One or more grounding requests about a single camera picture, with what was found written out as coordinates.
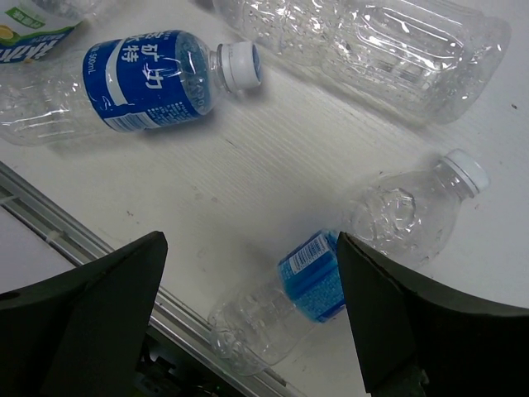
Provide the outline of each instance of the chinese characters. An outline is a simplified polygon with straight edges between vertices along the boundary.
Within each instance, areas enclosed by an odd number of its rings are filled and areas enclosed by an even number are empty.
[[[37,21],[26,15],[24,12],[14,7],[7,11],[7,15],[13,18],[15,21],[20,22],[22,25],[30,27],[31,29],[41,29],[45,24]]]
[[[149,33],[146,35],[139,35],[129,37],[122,47],[121,59],[127,63],[135,63],[140,60],[153,60],[158,62],[160,55],[158,54],[158,44],[142,44],[142,41],[147,39],[159,39],[164,35],[164,32]],[[147,65],[144,68],[144,75],[147,78],[145,86],[149,89],[162,89],[162,81],[164,76],[160,74],[159,69],[150,69]]]

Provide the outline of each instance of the crushed plastic bottle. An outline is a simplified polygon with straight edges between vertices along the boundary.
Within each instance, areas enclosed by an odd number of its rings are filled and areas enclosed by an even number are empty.
[[[184,31],[99,43],[67,61],[8,67],[9,78],[0,80],[0,136],[27,146],[191,121],[224,93],[261,79],[251,42],[211,51]]]
[[[126,0],[0,0],[0,64],[40,60],[82,21],[112,15]]]
[[[442,157],[433,170],[384,177],[346,211],[342,230],[401,265],[417,269],[445,247],[463,200],[490,180],[462,150]]]
[[[461,202],[488,185],[478,163],[455,150],[433,170],[376,181],[338,228],[417,268],[445,246]],[[235,372],[253,375],[280,362],[317,324],[345,307],[337,239],[338,232],[321,230],[269,274],[242,283],[213,308],[213,350]]]
[[[407,122],[447,123],[499,66],[507,22],[446,0],[213,0],[282,65]]]
[[[283,360],[318,323],[345,307],[336,232],[322,230],[267,275],[247,280],[211,311],[211,344],[240,375]]]

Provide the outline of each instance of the empty plastic bottle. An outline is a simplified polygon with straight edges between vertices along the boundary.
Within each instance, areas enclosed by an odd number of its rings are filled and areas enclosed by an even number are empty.
[[[223,93],[261,78],[251,42],[211,51],[184,31],[108,41],[68,57],[2,70],[1,136],[33,146],[169,126],[206,115]]]
[[[254,375],[283,360],[318,323],[345,307],[336,245],[323,230],[267,275],[247,280],[211,311],[211,344],[241,375]]]
[[[445,0],[213,0],[296,74],[409,122],[459,118],[510,41],[508,23]]]
[[[98,17],[99,14],[119,7],[126,0],[30,0],[41,10],[80,23],[87,17]]]
[[[387,176],[368,187],[342,229],[416,269],[445,247],[463,200],[488,188],[487,173],[462,150],[430,171]]]
[[[433,259],[454,228],[461,202],[489,179],[455,150],[430,171],[376,181],[345,211],[344,232],[412,268]],[[211,344],[234,371],[252,375],[283,360],[318,323],[345,307],[337,261],[338,232],[322,230],[270,273],[247,280],[211,311]]]

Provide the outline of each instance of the bottle label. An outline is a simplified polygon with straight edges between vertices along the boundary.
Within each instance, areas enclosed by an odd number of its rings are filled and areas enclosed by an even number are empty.
[[[162,31],[107,41],[87,52],[84,85],[93,108],[110,128],[130,132],[200,116],[183,89],[185,78],[181,78],[176,45],[180,33]],[[201,50],[196,41],[183,45],[187,53]],[[194,67],[207,70],[206,65]],[[189,83],[194,83],[195,92],[201,89],[203,95],[208,93],[207,78]]]
[[[80,22],[52,15],[32,0],[0,0],[0,63],[39,60]]]
[[[336,257],[337,235],[320,231],[279,262],[288,297],[312,321],[324,323],[345,307]]]

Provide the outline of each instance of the blue bottle label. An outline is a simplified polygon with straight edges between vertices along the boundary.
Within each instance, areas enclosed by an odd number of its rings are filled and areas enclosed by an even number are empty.
[[[107,41],[87,52],[84,85],[93,108],[110,128],[130,132],[200,116],[182,85],[177,53],[181,33],[162,31]],[[193,45],[197,48],[187,50],[200,50],[196,41]]]
[[[324,323],[345,307],[336,257],[337,235],[320,231],[279,262],[288,297],[312,321]]]

